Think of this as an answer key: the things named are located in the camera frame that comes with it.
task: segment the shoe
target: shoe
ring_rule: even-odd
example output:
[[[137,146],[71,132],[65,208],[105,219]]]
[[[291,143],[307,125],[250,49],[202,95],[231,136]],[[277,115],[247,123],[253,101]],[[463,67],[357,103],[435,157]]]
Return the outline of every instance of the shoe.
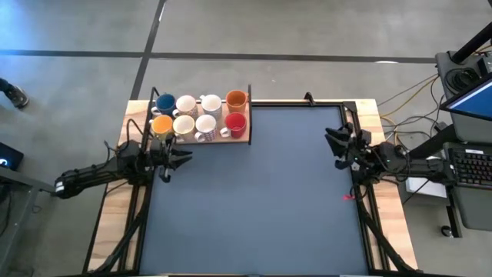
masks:
[[[19,88],[16,85],[13,85],[12,87],[13,89],[8,90],[5,94],[16,108],[24,108],[29,103],[29,97],[22,88]]]

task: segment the blue mug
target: blue mug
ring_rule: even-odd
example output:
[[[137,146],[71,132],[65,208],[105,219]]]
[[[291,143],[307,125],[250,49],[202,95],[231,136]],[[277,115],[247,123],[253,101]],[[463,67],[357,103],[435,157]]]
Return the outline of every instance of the blue mug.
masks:
[[[173,95],[163,94],[155,100],[155,107],[151,109],[152,115],[169,115],[176,109],[176,98]]]

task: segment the black keyboard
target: black keyboard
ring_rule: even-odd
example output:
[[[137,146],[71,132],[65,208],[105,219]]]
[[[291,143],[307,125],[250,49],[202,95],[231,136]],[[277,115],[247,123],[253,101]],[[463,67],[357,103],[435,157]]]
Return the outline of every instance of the black keyboard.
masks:
[[[492,151],[476,150],[473,146],[447,150],[457,185],[492,189]]]

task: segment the mug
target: mug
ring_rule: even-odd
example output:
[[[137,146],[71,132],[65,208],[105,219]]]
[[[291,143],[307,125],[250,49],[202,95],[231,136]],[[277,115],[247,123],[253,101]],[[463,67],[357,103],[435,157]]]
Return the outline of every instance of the mug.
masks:
[[[225,96],[225,102],[228,104],[229,112],[244,113],[248,103],[248,94],[243,91],[230,91]]]
[[[197,102],[193,96],[184,95],[176,101],[176,109],[172,112],[174,117],[180,115],[190,115],[192,118],[198,117]]]
[[[155,107],[152,107],[152,115],[169,115],[176,108],[176,98],[173,95],[163,94],[155,100]]]
[[[222,117],[222,100],[216,95],[200,96],[201,107],[203,112],[207,115],[215,117],[219,120]]]
[[[154,137],[165,141],[169,133],[172,132],[172,117],[169,115],[159,115],[149,120]]]
[[[172,123],[176,142],[192,142],[194,139],[194,119],[190,115],[178,116]]]
[[[239,139],[246,131],[246,118],[239,112],[228,114],[224,120],[225,128],[221,130],[223,138],[232,137]]]
[[[211,115],[201,115],[195,123],[198,132],[194,134],[197,142],[212,142],[217,134],[217,120]]]

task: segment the red mug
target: red mug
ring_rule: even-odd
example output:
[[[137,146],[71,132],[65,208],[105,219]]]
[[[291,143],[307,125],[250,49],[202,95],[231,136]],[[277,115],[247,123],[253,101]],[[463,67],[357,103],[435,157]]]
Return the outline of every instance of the red mug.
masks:
[[[232,137],[239,139],[246,131],[246,118],[239,112],[228,114],[224,120],[225,128],[221,130],[222,138]]]

